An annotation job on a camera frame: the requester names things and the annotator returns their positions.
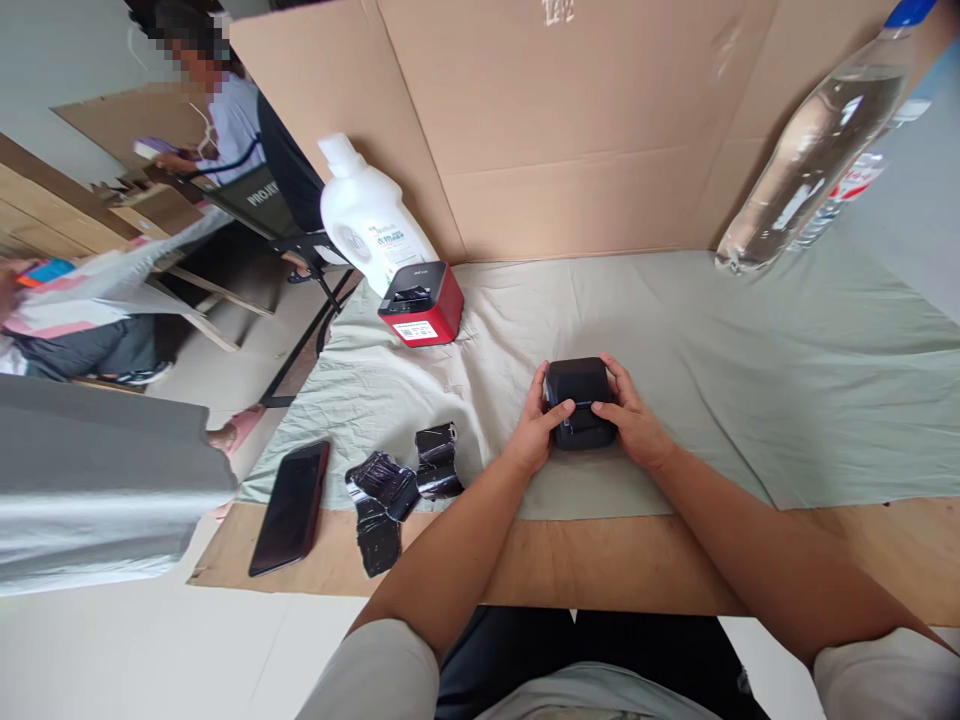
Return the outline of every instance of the blue bottle cap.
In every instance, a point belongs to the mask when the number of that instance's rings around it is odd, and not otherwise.
[[[927,16],[937,0],[901,0],[890,17],[883,24],[884,27],[909,27],[910,25],[919,25]]]

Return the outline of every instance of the qr code label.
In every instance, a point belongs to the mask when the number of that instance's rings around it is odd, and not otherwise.
[[[393,329],[400,333],[400,337],[404,340],[426,340],[431,337],[440,337],[437,335],[437,331],[433,329],[433,325],[426,320],[415,323],[400,323],[394,325]]]

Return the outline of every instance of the light blue shirt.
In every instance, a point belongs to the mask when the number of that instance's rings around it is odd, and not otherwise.
[[[197,169],[203,170],[217,185],[226,185],[267,161],[263,154],[263,146],[258,145],[240,167],[221,172],[207,172],[210,168],[230,165],[243,157],[250,143],[260,132],[260,119],[257,117],[258,94],[257,86],[252,82],[229,73],[227,80],[220,86],[220,92],[213,96],[213,100],[207,106],[213,126],[217,130],[217,149],[220,151],[220,157],[215,160],[199,160]]]

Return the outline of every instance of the plastic bottle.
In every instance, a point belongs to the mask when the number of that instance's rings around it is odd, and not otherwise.
[[[761,270],[887,124],[913,65],[913,29],[936,0],[902,0],[880,35],[830,73],[797,109],[750,197],[730,223],[716,264]]]
[[[800,234],[797,235],[796,240],[790,243],[787,250],[806,250],[820,239],[827,231],[830,223],[843,212],[844,208],[860,197],[870,187],[870,184],[880,177],[880,173],[886,170],[890,160],[887,157],[887,143],[882,138],[889,135],[893,130],[912,123],[923,115],[928,107],[930,107],[930,101],[920,99],[907,100],[900,106],[890,122],[880,131],[877,139],[870,145],[869,150],[857,158],[853,167],[847,171],[840,184],[823,201],[823,205],[817,208],[813,217],[803,226]]]
[[[400,186],[367,165],[346,135],[335,133],[318,145],[333,173],[320,196],[323,226],[378,296],[405,265],[440,259],[404,207]]]

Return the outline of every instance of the white floor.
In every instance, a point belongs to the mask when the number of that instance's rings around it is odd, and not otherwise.
[[[269,304],[267,285],[253,270],[231,289]],[[283,285],[271,319],[223,304],[211,319],[235,339],[245,332],[240,352],[196,335],[150,394],[206,405],[220,427],[257,401],[322,303],[319,287]],[[269,411],[235,458],[238,476],[282,416]],[[161,578],[0,599],[0,718],[292,720],[364,601],[187,586],[216,528],[205,517]],[[759,623],[722,622],[773,720],[823,716],[804,668]]]

